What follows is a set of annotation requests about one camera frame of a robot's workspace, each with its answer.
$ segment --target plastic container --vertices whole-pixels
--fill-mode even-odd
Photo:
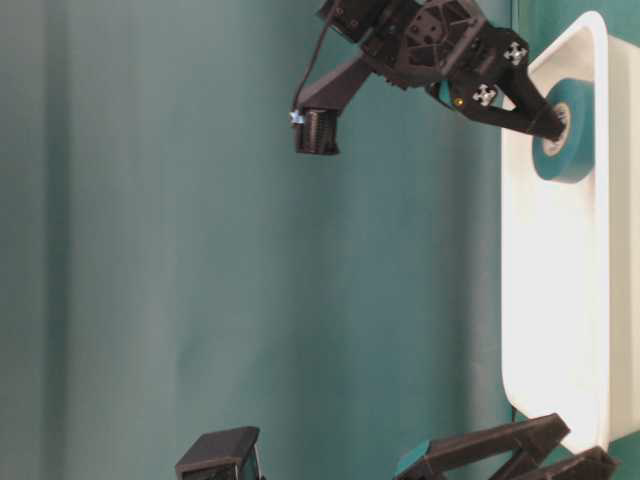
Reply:
[[[531,137],[503,130],[504,387],[530,418],[560,414],[572,452],[606,449],[640,430],[640,50],[588,12],[530,73],[543,95],[593,82],[595,159],[575,184],[545,181]]]

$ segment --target green curtain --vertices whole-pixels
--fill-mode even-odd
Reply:
[[[318,3],[5,5],[0,477],[172,478],[254,424],[272,480],[389,479],[508,421],[499,132],[376,77],[294,154]]]

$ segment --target roll of tape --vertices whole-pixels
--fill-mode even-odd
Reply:
[[[593,169],[593,84],[573,78],[558,82],[547,100],[567,128],[557,142],[533,140],[533,164],[543,180],[577,183]]]

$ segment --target cable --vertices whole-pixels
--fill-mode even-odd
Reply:
[[[316,64],[316,61],[318,60],[318,55],[320,54],[320,50],[322,49],[322,44],[324,43],[324,37],[327,35],[327,32],[329,31],[329,28],[331,27],[331,22],[333,21],[333,17],[335,16],[336,11],[340,7],[341,3],[342,3],[342,0],[335,0],[333,2],[333,6],[331,7],[331,10],[329,10],[329,13],[327,14],[327,20],[324,24],[324,27],[322,28],[322,32],[320,32],[320,36],[318,37],[318,41],[316,42],[316,47],[313,51],[313,55],[311,56],[311,60],[309,61],[309,65],[307,65],[307,69],[304,72],[302,81],[300,82],[300,85],[298,85],[298,88],[296,89],[296,93],[293,96],[291,112],[296,112],[298,110],[300,93],[304,88],[304,84],[307,83],[307,80],[309,80],[309,75],[311,75],[311,71],[313,70],[313,67]]]

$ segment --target black mechanical part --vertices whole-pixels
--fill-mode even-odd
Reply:
[[[596,447],[514,480],[607,480],[617,468],[618,462]]]
[[[256,449],[259,433],[243,427],[202,435],[176,464],[178,480],[265,480]]]
[[[446,480],[445,473],[513,451],[490,480],[608,480],[617,463],[595,448],[551,467],[542,462],[569,433],[558,415],[511,423],[446,440],[432,441],[426,454],[394,480]]]
[[[294,121],[296,151],[315,155],[339,153],[338,117],[371,75],[371,67],[357,57],[302,90],[301,117]]]
[[[554,141],[562,134],[564,125],[528,76],[529,45],[514,31],[493,27],[474,0],[327,0],[319,15],[328,20],[336,1],[340,4],[332,26],[360,43],[363,52],[348,65],[358,64],[360,71],[373,71],[402,89],[425,88],[440,103],[447,82],[451,103],[444,104],[474,121]],[[341,75],[348,77],[344,84]],[[339,103],[333,96],[351,99],[366,77],[343,66],[307,87],[300,95],[294,125],[304,129],[300,125],[303,117],[306,124],[305,109],[309,109],[318,111],[320,123],[336,127],[333,117],[340,116],[347,102],[331,108],[329,104]],[[513,110],[493,106],[499,92],[513,102]],[[311,105],[305,101],[309,98],[322,98],[327,104]],[[329,110],[336,114],[329,115]],[[310,129],[307,137],[298,132],[297,150],[337,153],[327,131],[318,130],[317,138]],[[335,128],[332,134],[335,140]]]

